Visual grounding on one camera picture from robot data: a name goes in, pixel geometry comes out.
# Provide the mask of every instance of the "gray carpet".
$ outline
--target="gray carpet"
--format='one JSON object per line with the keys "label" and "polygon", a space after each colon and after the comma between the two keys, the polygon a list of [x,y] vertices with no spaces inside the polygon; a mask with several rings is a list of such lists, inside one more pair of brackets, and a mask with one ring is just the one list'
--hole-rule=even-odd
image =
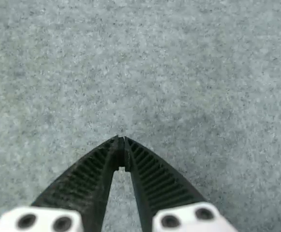
{"label": "gray carpet", "polygon": [[[0,0],[0,214],[116,134],[281,232],[281,0]],[[120,171],[103,231],[126,228]]]}

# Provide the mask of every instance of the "ribbed gripper pad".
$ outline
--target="ribbed gripper pad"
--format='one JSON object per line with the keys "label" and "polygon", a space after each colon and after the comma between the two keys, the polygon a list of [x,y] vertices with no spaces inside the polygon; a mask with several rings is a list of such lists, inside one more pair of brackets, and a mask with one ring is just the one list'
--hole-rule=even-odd
{"label": "ribbed gripper pad", "polygon": [[[111,138],[79,159],[32,205],[77,210],[83,221],[94,217],[102,225],[113,172],[119,167],[119,139]],[[99,231],[98,227],[89,225],[91,231]]]}
{"label": "ribbed gripper pad", "polygon": [[151,229],[149,221],[161,209],[206,201],[179,172],[141,144],[126,138],[126,152],[143,231]]}

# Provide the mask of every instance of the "black rubber grip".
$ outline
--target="black rubber grip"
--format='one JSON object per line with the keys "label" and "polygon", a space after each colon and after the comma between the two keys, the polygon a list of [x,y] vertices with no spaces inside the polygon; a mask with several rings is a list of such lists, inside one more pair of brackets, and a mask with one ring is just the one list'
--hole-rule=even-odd
{"label": "black rubber grip", "polygon": [[76,210],[85,232],[100,232],[113,172],[131,172],[144,232],[152,231],[157,211],[203,202],[202,195],[173,167],[130,138],[113,137],[59,176],[32,206]]}

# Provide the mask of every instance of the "white plastic part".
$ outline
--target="white plastic part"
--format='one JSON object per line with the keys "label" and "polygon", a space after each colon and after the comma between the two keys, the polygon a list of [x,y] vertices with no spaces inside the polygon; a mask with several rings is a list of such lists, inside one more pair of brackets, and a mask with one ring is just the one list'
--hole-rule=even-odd
{"label": "white plastic part", "polygon": [[[197,211],[209,210],[212,219],[199,219]],[[162,224],[165,216],[174,216],[178,226],[165,227]],[[160,210],[153,219],[153,232],[238,232],[218,211],[207,202],[189,204],[171,209]]]}
{"label": "white plastic part", "polygon": [[[18,223],[26,215],[34,215],[34,223],[27,228],[20,228]],[[64,232],[83,232],[81,215],[74,210],[42,207],[19,207],[4,213],[0,217],[0,232],[56,232],[55,222],[68,217],[71,224]]]}

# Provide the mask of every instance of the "screw hole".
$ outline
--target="screw hole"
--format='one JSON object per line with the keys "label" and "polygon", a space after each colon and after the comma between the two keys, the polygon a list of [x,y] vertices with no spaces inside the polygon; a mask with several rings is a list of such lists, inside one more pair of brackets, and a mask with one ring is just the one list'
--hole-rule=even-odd
{"label": "screw hole", "polygon": [[60,217],[54,223],[54,230],[56,232],[65,232],[69,230],[72,225],[72,220],[69,217]]}
{"label": "screw hole", "polygon": [[31,227],[36,220],[36,216],[34,214],[27,214],[22,216],[18,221],[18,227],[20,229],[26,229]]}
{"label": "screw hole", "polygon": [[162,225],[167,228],[174,228],[180,225],[179,220],[173,215],[167,215],[162,218]]}
{"label": "screw hole", "polygon": [[196,216],[200,220],[212,220],[213,214],[210,210],[201,208],[196,211]]}

